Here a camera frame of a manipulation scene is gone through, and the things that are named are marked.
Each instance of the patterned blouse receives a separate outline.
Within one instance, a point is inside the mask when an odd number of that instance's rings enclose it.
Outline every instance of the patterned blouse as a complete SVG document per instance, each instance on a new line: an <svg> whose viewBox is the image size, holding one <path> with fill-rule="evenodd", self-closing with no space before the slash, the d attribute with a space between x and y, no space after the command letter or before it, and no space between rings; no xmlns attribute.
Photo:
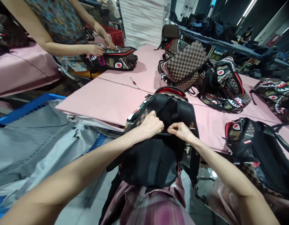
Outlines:
<svg viewBox="0 0 289 225"><path fill-rule="evenodd" d="M69 0L25 0L43 27L59 44L88 44L84 23ZM66 71L87 71L80 56L57 57Z"/></svg>
<svg viewBox="0 0 289 225"><path fill-rule="evenodd" d="M195 225L186 212L181 176L170 186L150 192L122 181L100 225L106 225L119 205L120 218L112 225Z"/></svg>

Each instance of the pink table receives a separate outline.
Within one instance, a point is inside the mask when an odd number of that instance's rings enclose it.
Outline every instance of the pink table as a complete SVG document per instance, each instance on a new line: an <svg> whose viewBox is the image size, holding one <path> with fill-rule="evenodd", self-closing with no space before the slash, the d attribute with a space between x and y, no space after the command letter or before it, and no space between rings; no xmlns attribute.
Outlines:
<svg viewBox="0 0 289 225"><path fill-rule="evenodd" d="M32 90L60 79L52 56L38 44L13 49L0 57L0 97Z"/></svg>
<svg viewBox="0 0 289 225"><path fill-rule="evenodd" d="M67 97L57 109L95 118L97 120L125 126L127 117L143 102L148 93L154 93L159 87L165 86L157 71L157 65L164 50L154 51L156 47L145 45L135 52L138 56L134 71L122 72L108 70L83 88ZM138 85L133 85L132 78ZM258 80L241 75L244 89L249 92ZM193 104L200 139L214 150L226 152L224 127L227 122L240 117L248 117L269 125L281 121L269 110L267 105L254 96L257 103L251 102L242 113L229 114L218 112L206 106L197 97L188 95ZM289 127L283 127L280 135L289 143Z"/></svg>

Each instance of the bag on shelf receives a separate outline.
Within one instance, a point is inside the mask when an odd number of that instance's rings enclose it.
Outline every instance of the bag on shelf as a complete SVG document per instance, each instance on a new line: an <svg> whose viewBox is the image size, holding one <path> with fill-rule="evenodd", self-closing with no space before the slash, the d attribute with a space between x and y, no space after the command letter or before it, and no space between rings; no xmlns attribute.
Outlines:
<svg viewBox="0 0 289 225"><path fill-rule="evenodd" d="M141 125L152 110L164 123L164 132L135 144L122 153L108 167L116 166L120 177L128 184L151 188L169 187L184 169L192 184L197 182L200 155L185 141L167 133L167 128L175 122L184 122L199 138L193 106L186 94L176 87L161 87L127 119L124 133Z"/></svg>
<svg viewBox="0 0 289 225"><path fill-rule="evenodd" d="M261 191L289 200L289 145L274 128L240 118L225 127L232 162Z"/></svg>
<svg viewBox="0 0 289 225"><path fill-rule="evenodd" d="M136 67L137 56L134 55L134 48L117 47L117 50L104 49L105 53L96 57L91 54L81 55L83 62L90 71L99 71L102 69L114 69L131 71Z"/></svg>
<svg viewBox="0 0 289 225"><path fill-rule="evenodd" d="M199 78L198 97L211 108L239 113L251 102L251 98L242 86L239 74L235 72L232 57L218 61L214 68L207 67L206 76Z"/></svg>
<svg viewBox="0 0 289 225"><path fill-rule="evenodd" d="M167 85L188 91L201 76L200 71L206 60L202 44L194 41L173 57L160 60L158 72Z"/></svg>
<svg viewBox="0 0 289 225"><path fill-rule="evenodd" d="M162 28L162 41L159 48L165 50L163 59L170 58L179 52L180 29L178 25L165 24Z"/></svg>
<svg viewBox="0 0 289 225"><path fill-rule="evenodd" d="M0 14L0 56L10 52L11 48L29 45L29 38L24 29L10 17Z"/></svg>
<svg viewBox="0 0 289 225"><path fill-rule="evenodd" d="M283 122L289 123L289 85L276 78L261 79L251 90L267 102L269 109Z"/></svg>

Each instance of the blue basket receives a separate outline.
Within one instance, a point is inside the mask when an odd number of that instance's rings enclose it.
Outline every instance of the blue basket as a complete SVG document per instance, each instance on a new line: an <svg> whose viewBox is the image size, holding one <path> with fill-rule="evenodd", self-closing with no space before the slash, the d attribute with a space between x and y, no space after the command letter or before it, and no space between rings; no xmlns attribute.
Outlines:
<svg viewBox="0 0 289 225"><path fill-rule="evenodd" d="M61 95L55 95L55 94L44 94L40 96L39 98L31 101L30 103L25 104L23 107L14 110L13 112L9 113L5 117L0 118L0 124L7 125L15 120L18 120L36 110L41 109L42 107L45 107L48 104L49 100L55 100L55 99L66 99L66 97ZM106 136L102 133L98 133L97 138L92 145L92 147L89 149L90 152L98 147L100 147L106 139ZM0 203L3 202L6 196L0 196ZM0 207L0 218L5 215L5 213L8 211L8 208Z"/></svg>
<svg viewBox="0 0 289 225"><path fill-rule="evenodd" d="M36 110L41 109L42 107L45 107L49 100L54 99L66 99L66 97L55 94L44 94L30 103L25 104L23 107L14 110L5 117L0 118L0 124L7 125L15 120L18 120Z"/></svg>

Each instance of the red crate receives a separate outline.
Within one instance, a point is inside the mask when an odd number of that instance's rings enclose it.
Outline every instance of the red crate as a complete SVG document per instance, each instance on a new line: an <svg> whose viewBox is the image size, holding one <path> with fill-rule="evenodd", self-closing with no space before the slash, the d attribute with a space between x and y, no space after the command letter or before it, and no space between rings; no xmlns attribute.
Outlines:
<svg viewBox="0 0 289 225"><path fill-rule="evenodd" d="M119 47L125 46L125 42L124 42L123 36L122 36L122 31L120 31L118 29L111 28L111 27L107 27L104 25L102 25L102 27L105 29L107 34L111 35L113 44L115 44Z"/></svg>

